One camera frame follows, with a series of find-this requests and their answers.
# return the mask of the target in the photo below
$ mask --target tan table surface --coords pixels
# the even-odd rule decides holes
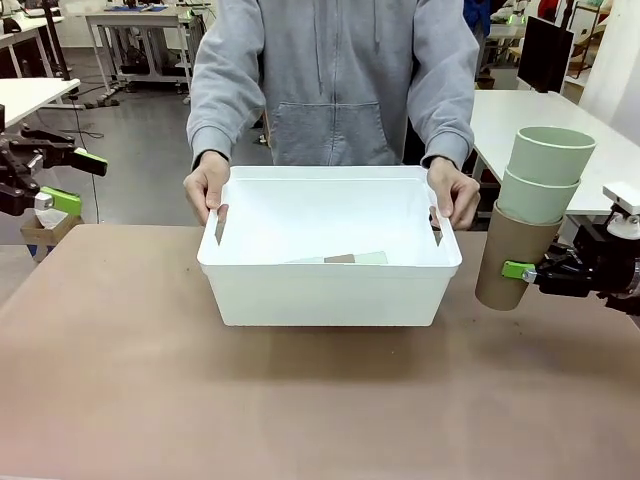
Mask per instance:
[[[225,327],[200,235],[80,226],[4,305],[0,475],[640,477],[640,331],[595,298],[480,306],[483,234],[424,329]]]

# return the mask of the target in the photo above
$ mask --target hoodie sleeve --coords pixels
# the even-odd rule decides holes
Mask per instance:
[[[423,162],[441,156],[458,168],[473,148],[471,112],[478,43],[462,0],[419,0],[413,19],[418,62],[409,87],[411,122],[426,145]]]
[[[258,85],[264,48],[258,0],[218,0],[217,10],[198,49],[191,85],[187,136],[194,164],[206,150],[229,158],[265,105]]]

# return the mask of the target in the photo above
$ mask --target cardboard box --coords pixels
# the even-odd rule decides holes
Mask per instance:
[[[24,243],[36,262],[41,262],[62,241],[76,225],[82,225],[82,217],[67,215],[54,228],[44,228],[38,217],[33,215],[20,228]]]

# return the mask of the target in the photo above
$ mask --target hoodie pocket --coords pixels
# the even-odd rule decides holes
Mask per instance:
[[[399,163],[397,156],[389,148],[378,103],[336,105],[336,109],[333,165]]]
[[[333,105],[281,103],[271,129],[276,165],[329,165]]]
[[[276,165],[395,165],[378,103],[281,103],[272,125]]]

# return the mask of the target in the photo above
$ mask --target green cup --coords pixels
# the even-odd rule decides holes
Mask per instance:
[[[498,197],[498,207],[508,217],[532,225],[558,222],[580,186],[580,180],[570,186],[542,185],[517,177],[509,169]]]
[[[575,130],[526,127],[516,134],[508,169],[530,182],[574,185],[595,148],[592,137]]]

